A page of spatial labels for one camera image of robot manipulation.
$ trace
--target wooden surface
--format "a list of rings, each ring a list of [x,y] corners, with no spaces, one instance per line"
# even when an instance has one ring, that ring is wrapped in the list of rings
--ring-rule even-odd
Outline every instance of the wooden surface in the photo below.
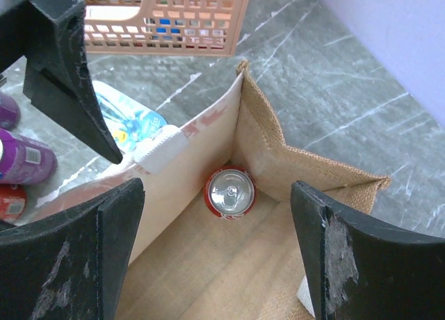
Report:
[[[224,221],[200,193],[129,267],[116,319],[288,319],[303,275],[289,203]]]

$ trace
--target white cloth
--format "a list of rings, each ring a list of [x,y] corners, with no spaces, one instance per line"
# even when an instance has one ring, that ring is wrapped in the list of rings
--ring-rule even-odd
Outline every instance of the white cloth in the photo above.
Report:
[[[151,174],[160,172],[189,144],[188,138],[180,128],[165,125],[154,138],[147,138],[136,146],[133,159]]]
[[[298,288],[297,298],[300,299],[306,310],[315,318],[314,307],[312,306],[311,295],[309,293],[309,285],[305,276]]]

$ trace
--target black plastic claw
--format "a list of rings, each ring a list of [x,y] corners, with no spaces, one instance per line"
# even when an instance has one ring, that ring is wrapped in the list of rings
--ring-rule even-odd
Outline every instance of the black plastic claw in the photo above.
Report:
[[[445,240],[343,205],[304,182],[291,206],[317,320],[445,319]]]
[[[133,179],[71,209],[0,232],[2,319],[112,320],[145,194]]]
[[[25,56],[24,94],[32,105],[98,154],[120,163],[122,154],[104,122],[88,71],[85,1],[3,1],[0,72]]]

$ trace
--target white wall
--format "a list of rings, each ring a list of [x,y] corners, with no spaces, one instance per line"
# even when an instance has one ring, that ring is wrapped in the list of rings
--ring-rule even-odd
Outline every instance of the white wall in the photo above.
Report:
[[[445,126],[445,0],[321,0]]]

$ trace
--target orange plastic basket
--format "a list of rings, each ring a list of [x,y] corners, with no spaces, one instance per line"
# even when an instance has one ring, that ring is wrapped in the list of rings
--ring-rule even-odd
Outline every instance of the orange plastic basket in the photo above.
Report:
[[[232,56],[249,0],[86,0],[86,50]]]

